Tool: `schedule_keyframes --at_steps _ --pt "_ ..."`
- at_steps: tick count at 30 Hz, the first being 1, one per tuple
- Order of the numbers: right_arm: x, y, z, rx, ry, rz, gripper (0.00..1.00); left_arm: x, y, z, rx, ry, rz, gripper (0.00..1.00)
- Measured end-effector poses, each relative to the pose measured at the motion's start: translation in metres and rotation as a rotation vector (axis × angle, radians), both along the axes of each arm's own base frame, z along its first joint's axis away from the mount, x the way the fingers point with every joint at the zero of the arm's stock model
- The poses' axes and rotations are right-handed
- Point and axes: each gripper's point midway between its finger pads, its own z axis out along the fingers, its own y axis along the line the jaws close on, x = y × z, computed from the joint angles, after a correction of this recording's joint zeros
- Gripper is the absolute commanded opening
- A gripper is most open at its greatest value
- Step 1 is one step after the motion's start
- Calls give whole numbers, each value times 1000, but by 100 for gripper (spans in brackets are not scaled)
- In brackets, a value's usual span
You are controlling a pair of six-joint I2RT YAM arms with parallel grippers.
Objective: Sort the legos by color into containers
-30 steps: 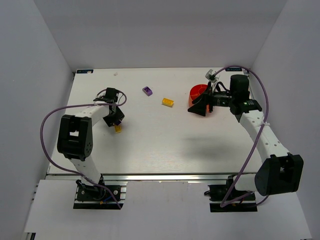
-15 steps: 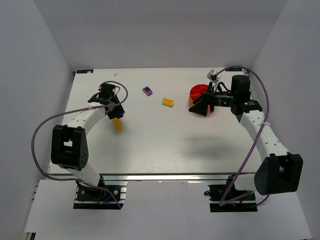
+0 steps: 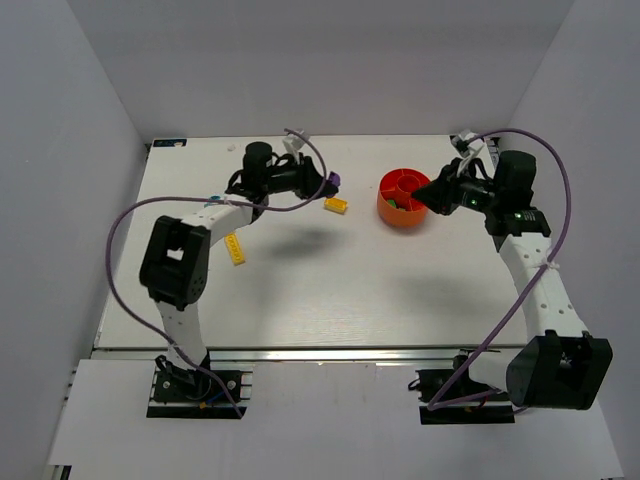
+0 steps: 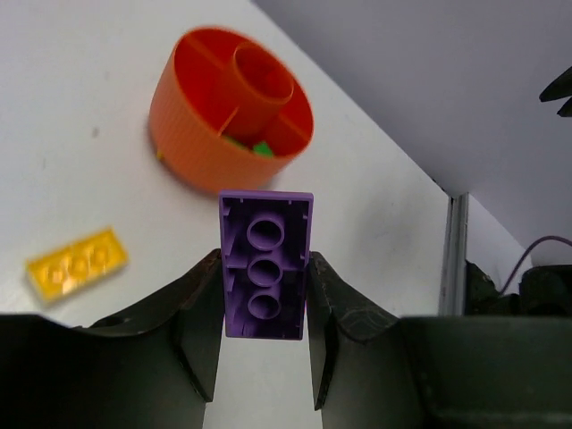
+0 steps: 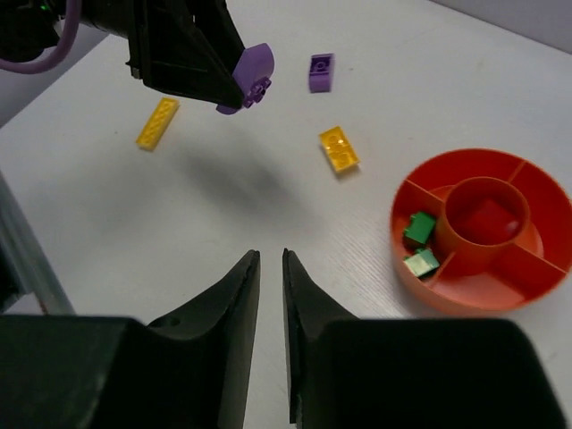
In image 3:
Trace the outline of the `purple lego brick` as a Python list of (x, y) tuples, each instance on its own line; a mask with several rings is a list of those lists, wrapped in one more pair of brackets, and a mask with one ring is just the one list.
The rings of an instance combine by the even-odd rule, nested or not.
[(336, 172), (331, 171), (326, 181), (326, 191), (327, 191), (326, 196), (327, 197), (335, 196), (339, 192), (340, 185), (341, 185), (340, 176)]

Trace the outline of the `large yellow lego brick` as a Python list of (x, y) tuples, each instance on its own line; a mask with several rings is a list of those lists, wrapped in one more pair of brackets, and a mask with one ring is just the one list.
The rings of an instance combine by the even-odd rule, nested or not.
[(326, 198), (324, 208), (327, 211), (344, 215), (348, 209), (348, 202), (336, 197)]

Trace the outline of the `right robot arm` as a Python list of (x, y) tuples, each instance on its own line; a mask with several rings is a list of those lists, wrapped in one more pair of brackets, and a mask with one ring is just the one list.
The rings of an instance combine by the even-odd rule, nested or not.
[(561, 239), (551, 238), (544, 213), (531, 203), (534, 156), (504, 151), (492, 177), (477, 159), (455, 158), (438, 177), (412, 193), (432, 212), (464, 207), (485, 217), (485, 229), (511, 274), (518, 297), (475, 351), (461, 357), (452, 375), (427, 403), (431, 411), (483, 398), (447, 399), (464, 380), (504, 393), (520, 408), (588, 410), (613, 359), (605, 338), (579, 318), (554, 264)]

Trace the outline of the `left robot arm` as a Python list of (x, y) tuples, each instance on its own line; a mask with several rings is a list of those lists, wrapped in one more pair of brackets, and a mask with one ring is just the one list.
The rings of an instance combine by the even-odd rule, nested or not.
[(272, 195), (291, 192), (307, 204), (339, 192), (340, 176), (318, 171), (311, 157), (301, 152), (302, 138), (290, 133), (283, 145), (285, 152), (279, 155), (266, 142), (249, 143), (242, 168), (231, 175), (223, 194), (196, 213), (161, 216), (154, 224), (139, 280), (170, 338), (167, 361), (178, 368), (209, 366), (197, 303), (207, 284), (211, 248), (273, 210)]

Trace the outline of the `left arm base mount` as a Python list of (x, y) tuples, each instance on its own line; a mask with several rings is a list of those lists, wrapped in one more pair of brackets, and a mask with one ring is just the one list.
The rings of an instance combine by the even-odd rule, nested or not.
[(250, 399), (250, 371), (215, 370), (237, 405), (209, 375), (184, 370), (165, 355), (155, 359), (146, 417), (151, 419), (240, 420)]

